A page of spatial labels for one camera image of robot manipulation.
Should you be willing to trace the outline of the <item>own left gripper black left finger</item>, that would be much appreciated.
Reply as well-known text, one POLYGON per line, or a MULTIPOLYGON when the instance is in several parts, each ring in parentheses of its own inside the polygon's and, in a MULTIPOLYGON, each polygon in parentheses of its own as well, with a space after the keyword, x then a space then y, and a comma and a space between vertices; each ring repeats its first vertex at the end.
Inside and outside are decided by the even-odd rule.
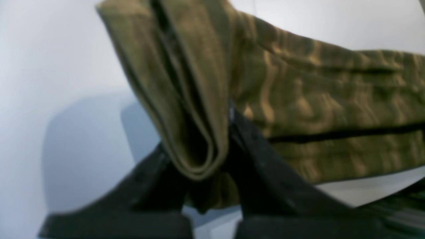
POLYGON ((162 144, 110 192, 81 209, 52 213, 44 239, 191 239, 181 212, 189 180, 173 166, 162 144))

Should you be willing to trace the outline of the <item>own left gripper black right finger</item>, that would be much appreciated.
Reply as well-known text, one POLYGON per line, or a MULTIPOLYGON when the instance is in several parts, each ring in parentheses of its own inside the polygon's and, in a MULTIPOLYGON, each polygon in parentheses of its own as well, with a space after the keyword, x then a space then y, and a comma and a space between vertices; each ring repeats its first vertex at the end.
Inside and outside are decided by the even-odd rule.
POLYGON ((229 172, 243 213, 235 238, 424 238, 424 212, 405 207, 398 198, 366 209, 349 207, 293 171, 233 106, 229 123, 229 172))

